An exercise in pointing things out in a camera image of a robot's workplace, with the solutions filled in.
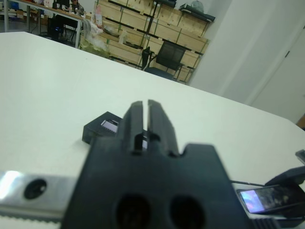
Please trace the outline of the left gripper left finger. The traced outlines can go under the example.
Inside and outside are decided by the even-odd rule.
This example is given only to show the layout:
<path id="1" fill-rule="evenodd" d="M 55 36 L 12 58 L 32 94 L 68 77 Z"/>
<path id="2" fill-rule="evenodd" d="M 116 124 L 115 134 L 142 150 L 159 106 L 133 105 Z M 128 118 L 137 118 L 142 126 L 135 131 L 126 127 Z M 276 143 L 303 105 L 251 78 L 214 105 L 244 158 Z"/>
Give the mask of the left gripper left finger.
<path id="1" fill-rule="evenodd" d="M 125 152 L 133 154 L 142 152 L 144 137 L 142 101 L 131 104 L 119 122 L 116 136 L 122 141 L 122 149 Z"/>

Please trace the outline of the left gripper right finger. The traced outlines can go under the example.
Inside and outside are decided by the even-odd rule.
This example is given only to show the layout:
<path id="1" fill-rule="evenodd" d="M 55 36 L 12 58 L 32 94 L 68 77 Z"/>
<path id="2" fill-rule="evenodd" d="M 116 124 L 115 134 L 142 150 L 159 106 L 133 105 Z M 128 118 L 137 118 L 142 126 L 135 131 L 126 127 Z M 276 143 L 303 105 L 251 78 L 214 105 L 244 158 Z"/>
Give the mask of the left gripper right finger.
<path id="1" fill-rule="evenodd" d="M 149 149 L 158 145 L 164 155 L 179 157 L 174 127 L 161 104 L 151 99 L 148 100 L 147 134 Z"/>

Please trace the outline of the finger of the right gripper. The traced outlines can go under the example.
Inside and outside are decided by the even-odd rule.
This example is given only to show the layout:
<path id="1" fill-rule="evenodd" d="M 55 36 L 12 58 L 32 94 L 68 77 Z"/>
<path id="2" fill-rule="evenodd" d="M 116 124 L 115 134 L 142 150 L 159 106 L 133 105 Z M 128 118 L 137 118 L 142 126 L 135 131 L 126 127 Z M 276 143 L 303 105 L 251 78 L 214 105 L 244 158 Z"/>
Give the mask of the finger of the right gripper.
<path id="1" fill-rule="evenodd" d="M 265 186 L 273 185 L 300 185 L 305 180 L 305 167 L 291 168 L 265 183 Z"/>

